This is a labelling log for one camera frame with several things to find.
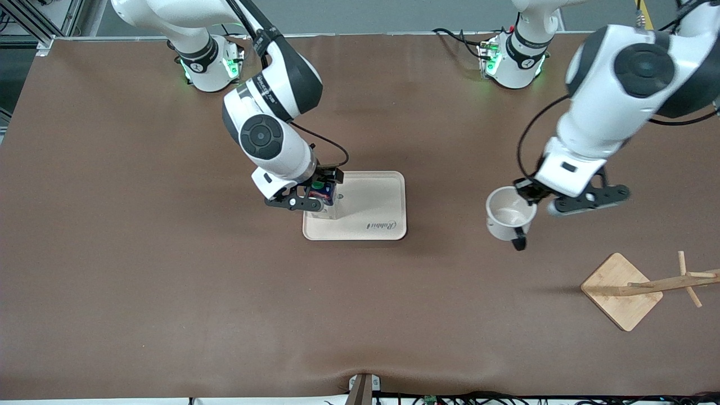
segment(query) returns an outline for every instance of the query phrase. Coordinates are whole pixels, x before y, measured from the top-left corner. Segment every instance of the wooden mug tree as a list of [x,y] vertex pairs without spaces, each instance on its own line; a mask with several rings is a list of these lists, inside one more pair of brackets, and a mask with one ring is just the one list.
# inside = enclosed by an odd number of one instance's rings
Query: wooden mug tree
[[693,287],[720,282],[720,270],[689,272],[685,252],[678,252],[680,276],[650,281],[622,254],[602,263],[580,289],[624,331],[631,331],[662,298],[663,291],[685,288],[695,305],[703,304]]

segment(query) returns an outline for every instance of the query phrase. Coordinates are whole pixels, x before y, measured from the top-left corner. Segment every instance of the logo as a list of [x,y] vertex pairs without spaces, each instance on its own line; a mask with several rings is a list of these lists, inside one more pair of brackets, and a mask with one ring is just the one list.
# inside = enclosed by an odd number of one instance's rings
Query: logo
[[190,63],[190,69],[195,73],[202,73],[204,67],[199,63]]
[[386,231],[390,231],[391,229],[395,229],[396,227],[397,227],[397,222],[388,221],[388,222],[368,223],[366,229],[384,229]]

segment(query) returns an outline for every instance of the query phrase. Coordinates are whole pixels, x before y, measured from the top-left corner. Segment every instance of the gray floor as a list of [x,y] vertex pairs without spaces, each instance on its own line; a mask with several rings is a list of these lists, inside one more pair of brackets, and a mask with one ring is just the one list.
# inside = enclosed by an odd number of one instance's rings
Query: gray floor
[[[606,24],[632,25],[635,0],[591,0],[566,7],[566,30],[591,31]],[[675,14],[673,0],[645,0],[654,27],[660,28]],[[114,12],[108,0],[87,0],[81,31],[98,37],[155,36],[157,32],[132,27]],[[489,31],[515,22],[510,0],[256,0],[260,9],[285,34],[369,34],[427,32],[437,27],[458,31]],[[225,25],[230,34],[245,30]],[[223,34],[223,28],[212,27]],[[0,106],[8,111],[17,103],[30,69],[31,50],[0,49]]]

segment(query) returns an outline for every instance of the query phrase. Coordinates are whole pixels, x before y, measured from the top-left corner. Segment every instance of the wooden base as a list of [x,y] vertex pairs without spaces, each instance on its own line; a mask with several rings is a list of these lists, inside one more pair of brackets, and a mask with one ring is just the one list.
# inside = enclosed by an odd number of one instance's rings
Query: wooden base
[[612,296],[617,287],[629,282],[649,282],[622,254],[610,256],[580,286],[580,289],[624,331],[631,331],[660,301],[662,293]]

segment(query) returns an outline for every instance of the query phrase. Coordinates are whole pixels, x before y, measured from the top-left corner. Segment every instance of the mug handle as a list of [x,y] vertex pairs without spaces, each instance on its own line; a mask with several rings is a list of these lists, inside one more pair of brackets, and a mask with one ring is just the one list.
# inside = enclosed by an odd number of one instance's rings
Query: mug handle
[[525,231],[521,227],[515,228],[516,239],[513,239],[513,246],[518,252],[525,250],[528,245],[528,239],[525,237]]

